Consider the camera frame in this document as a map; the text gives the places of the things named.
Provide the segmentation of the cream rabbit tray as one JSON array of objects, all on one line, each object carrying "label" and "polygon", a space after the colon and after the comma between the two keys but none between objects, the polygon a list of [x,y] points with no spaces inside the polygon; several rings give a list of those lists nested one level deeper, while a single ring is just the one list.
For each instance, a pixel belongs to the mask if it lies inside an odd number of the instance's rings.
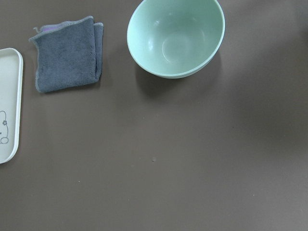
[{"label": "cream rabbit tray", "polygon": [[14,48],[0,51],[0,162],[6,163],[19,145],[23,57]]}]

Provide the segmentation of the green bowl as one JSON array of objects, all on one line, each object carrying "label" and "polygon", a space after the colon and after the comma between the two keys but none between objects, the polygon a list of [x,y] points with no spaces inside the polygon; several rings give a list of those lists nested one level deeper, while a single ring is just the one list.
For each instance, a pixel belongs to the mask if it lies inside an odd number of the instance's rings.
[{"label": "green bowl", "polygon": [[163,78],[188,77],[219,50],[225,17],[217,0],[143,0],[127,28],[127,45],[143,70]]}]

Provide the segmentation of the grey folded cloth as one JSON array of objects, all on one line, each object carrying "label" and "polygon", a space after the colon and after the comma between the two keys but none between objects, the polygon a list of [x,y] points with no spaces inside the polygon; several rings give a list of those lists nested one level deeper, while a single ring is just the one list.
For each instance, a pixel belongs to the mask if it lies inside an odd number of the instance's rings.
[{"label": "grey folded cloth", "polygon": [[47,93],[98,82],[103,67],[103,29],[93,16],[44,25],[29,39],[37,49],[36,89]]}]

